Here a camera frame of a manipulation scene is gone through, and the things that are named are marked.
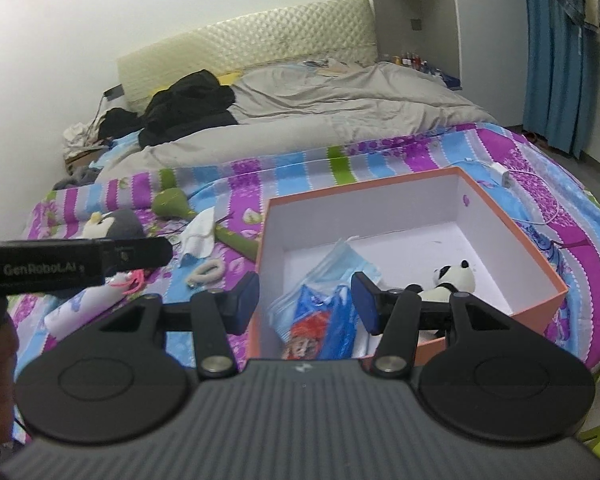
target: white cloth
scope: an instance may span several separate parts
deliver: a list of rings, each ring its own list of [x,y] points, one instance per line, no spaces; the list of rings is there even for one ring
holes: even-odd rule
[[[214,208],[200,212],[180,234],[182,243],[182,260],[187,254],[195,258],[207,258],[214,250]]]
[[[62,133],[62,156],[71,158],[87,150],[98,138],[98,129],[89,130],[87,124],[77,123]]]

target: quilted headboard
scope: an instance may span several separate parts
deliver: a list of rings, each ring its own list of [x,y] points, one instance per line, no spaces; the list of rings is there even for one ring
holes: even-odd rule
[[[266,10],[179,34],[118,59],[126,100],[142,113],[151,95],[191,72],[216,75],[284,60],[376,60],[369,0]]]

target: white tissue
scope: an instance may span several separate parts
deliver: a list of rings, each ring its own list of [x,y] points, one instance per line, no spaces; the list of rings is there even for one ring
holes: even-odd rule
[[[207,258],[214,250],[214,208],[200,212],[180,234],[182,255],[190,254],[195,258]]]

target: black jacket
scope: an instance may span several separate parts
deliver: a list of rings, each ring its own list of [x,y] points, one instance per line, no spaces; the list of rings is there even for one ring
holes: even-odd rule
[[[227,111],[234,101],[231,87],[222,86],[208,70],[184,76],[149,102],[142,117],[140,146],[156,146],[206,128],[237,124]]]

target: gray duvet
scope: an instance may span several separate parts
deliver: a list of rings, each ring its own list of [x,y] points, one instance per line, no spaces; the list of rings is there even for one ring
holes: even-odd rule
[[[243,76],[234,91],[230,112],[240,124],[126,152],[111,161],[97,181],[413,135],[437,126],[495,122],[438,78],[389,63],[345,75],[271,66]]]

